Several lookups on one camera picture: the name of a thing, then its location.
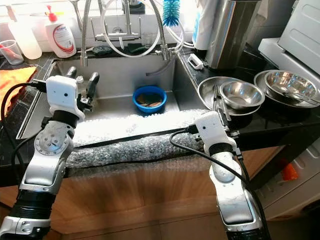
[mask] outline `kitchen sink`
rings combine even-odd
[[[50,65],[45,79],[50,76],[64,76],[72,66],[77,69],[77,76],[83,76],[84,82],[79,84],[79,91],[84,92],[87,81],[93,72],[100,74],[96,87],[96,99],[93,111],[85,112],[85,120],[121,118],[129,115],[147,116],[132,101],[133,92],[142,86],[153,85],[165,90],[167,102],[161,112],[179,112],[191,109],[205,109],[197,94],[187,66],[181,56],[162,73],[146,76],[158,70],[164,62],[157,55],[146,55],[140,58],[108,57],[90,58],[88,67],[82,68],[79,59],[55,59]],[[26,115],[17,139],[24,139],[35,134],[45,116],[51,116],[45,93],[37,93],[28,114]]]

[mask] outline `orange object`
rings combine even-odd
[[[291,181],[299,178],[297,171],[291,163],[285,166],[281,173],[284,181]]]
[[[16,84],[28,82],[29,79],[31,79],[32,75],[36,72],[36,68],[36,66],[31,66],[16,70],[0,70],[0,104],[2,104],[2,101],[7,91]],[[12,98],[18,94],[20,89],[21,87],[16,88],[10,94],[5,104],[5,115],[7,114],[8,107],[10,107],[11,105]]]

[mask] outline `label on bottle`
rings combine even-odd
[[[197,41],[197,37],[198,37],[200,17],[201,17],[200,12],[197,12],[194,29],[193,29],[193,35],[192,35],[192,40],[194,43]]]
[[[55,44],[65,53],[73,52],[75,46],[72,42],[72,32],[66,25],[61,24],[54,29],[53,39]]]

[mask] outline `blue bowl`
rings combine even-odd
[[[139,103],[137,103],[136,98],[139,97],[140,94],[158,94],[162,98],[162,103],[158,106],[152,106],[152,107],[146,107],[141,106]],[[155,113],[158,112],[167,101],[167,94],[165,91],[163,91],[160,87],[157,86],[142,86],[135,90],[132,96],[132,100],[134,104],[144,113]]]

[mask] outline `soap dispenser bottle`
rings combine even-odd
[[[77,48],[70,27],[58,21],[57,16],[51,12],[50,5],[47,8],[49,9],[50,23],[45,25],[45,32],[50,47],[59,58],[73,56],[76,54]]]

